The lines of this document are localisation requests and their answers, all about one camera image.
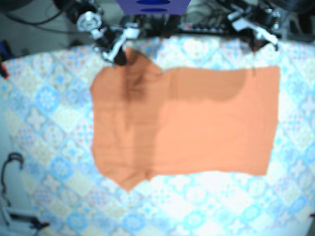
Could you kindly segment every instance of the orange cloth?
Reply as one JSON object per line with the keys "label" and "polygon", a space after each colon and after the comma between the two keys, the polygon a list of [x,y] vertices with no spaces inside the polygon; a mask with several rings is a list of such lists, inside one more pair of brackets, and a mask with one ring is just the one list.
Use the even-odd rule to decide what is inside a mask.
{"label": "orange cloth", "polygon": [[92,153],[126,190],[157,174],[266,173],[277,125],[277,67],[162,70],[133,50],[90,90]]}

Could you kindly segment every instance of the patterned tablecloth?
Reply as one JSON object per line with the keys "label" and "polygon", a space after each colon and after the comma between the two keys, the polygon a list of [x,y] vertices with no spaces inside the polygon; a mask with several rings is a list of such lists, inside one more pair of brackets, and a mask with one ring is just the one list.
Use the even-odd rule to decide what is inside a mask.
{"label": "patterned tablecloth", "polygon": [[256,54],[238,40],[174,37],[130,44],[163,69],[279,65],[279,125],[268,174],[158,176],[126,193],[89,151],[89,85],[105,66],[90,46],[7,61],[0,102],[21,178],[51,236],[230,236],[304,222],[315,210],[315,48],[281,43]]}

